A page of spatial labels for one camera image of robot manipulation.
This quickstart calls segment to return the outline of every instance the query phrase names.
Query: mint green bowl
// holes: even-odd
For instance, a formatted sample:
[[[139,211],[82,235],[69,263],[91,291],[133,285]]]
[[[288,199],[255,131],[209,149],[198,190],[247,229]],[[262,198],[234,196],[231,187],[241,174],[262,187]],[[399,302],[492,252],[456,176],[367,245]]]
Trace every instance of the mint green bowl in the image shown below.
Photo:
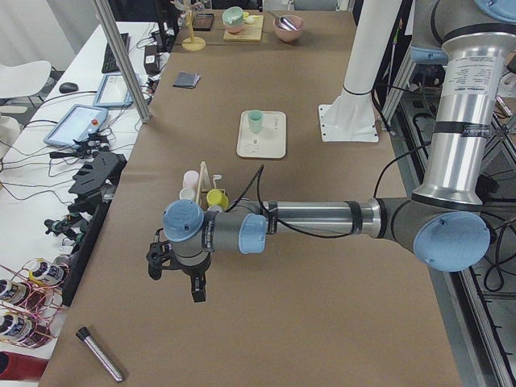
[[[243,23],[243,9],[239,6],[232,6],[223,13],[223,22],[227,26],[238,26]]]

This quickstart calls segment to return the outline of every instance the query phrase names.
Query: blue joint cap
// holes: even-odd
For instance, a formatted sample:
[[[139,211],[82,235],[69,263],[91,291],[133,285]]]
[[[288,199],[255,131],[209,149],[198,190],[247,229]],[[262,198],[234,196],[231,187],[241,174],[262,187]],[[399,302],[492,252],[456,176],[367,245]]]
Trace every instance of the blue joint cap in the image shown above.
[[[414,63],[445,65],[448,57],[443,50],[410,46],[410,57]]]
[[[267,222],[263,215],[248,214],[240,226],[239,250],[242,254],[258,253],[265,249]]]
[[[505,23],[516,23],[514,0],[475,0],[478,7],[492,18]]]
[[[202,226],[204,214],[197,203],[177,200],[164,210],[163,232],[171,242],[182,242],[194,236]]]
[[[414,239],[414,254],[432,268],[459,272],[484,256],[489,239],[489,230],[477,214],[448,212],[419,230]]]

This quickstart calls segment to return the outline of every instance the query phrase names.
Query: white cup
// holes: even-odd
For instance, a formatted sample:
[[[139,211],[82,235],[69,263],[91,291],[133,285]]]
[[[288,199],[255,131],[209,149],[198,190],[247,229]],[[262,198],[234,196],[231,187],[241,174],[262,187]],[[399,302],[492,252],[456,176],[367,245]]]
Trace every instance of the white cup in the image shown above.
[[[199,182],[199,172],[197,171],[187,171],[183,176],[183,188],[192,188],[197,189],[197,184]]]
[[[183,188],[179,192],[180,199],[188,199],[188,200],[191,200],[192,202],[195,202],[196,196],[197,196],[197,192],[195,191],[195,189],[190,188],[190,187]]]

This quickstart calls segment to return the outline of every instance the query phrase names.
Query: white tray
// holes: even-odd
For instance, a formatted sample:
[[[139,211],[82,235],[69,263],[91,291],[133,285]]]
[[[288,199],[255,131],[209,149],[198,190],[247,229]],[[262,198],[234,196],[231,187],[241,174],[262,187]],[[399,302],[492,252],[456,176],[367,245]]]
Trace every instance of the white tray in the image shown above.
[[[264,111],[260,133],[249,129],[248,113],[240,115],[239,138],[236,154],[244,158],[280,159],[286,154],[287,116],[282,111]]]

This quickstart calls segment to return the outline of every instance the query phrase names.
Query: spoon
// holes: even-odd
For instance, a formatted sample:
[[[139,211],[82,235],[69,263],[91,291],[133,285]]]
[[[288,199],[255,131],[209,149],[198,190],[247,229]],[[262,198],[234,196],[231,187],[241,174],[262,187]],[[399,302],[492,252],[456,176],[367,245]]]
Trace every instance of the spoon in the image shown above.
[[[271,12],[270,10],[267,11],[269,14],[271,14],[275,20],[278,22],[278,27],[283,28],[287,31],[297,31],[298,29],[296,26],[292,24],[292,22],[289,20],[289,18],[285,16],[278,16],[275,13]]]

